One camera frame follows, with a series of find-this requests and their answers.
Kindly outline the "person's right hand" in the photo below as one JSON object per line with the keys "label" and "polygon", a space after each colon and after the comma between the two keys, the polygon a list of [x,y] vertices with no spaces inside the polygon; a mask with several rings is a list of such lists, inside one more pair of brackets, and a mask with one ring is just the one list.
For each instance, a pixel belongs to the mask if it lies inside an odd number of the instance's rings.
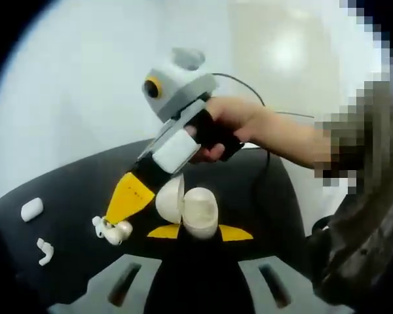
{"label": "person's right hand", "polygon": [[192,163],[227,161],[261,133],[265,108],[235,97],[211,97],[185,129],[200,145]]}

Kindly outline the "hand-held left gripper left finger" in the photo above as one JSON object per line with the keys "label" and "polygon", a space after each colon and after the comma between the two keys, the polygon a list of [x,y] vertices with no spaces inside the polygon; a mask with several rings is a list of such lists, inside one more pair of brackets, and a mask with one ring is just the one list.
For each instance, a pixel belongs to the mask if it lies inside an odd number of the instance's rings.
{"label": "hand-held left gripper left finger", "polygon": [[58,234],[47,266],[47,307],[51,313],[143,313],[178,233],[177,224],[135,227],[119,245],[98,237],[91,224]]}

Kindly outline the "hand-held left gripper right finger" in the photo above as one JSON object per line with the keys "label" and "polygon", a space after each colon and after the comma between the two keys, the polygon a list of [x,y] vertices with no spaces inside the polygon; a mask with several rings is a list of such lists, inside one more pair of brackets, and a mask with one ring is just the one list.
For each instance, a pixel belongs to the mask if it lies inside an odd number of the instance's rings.
{"label": "hand-held left gripper right finger", "polygon": [[220,313],[327,313],[312,284],[276,256],[235,260],[221,283]]}

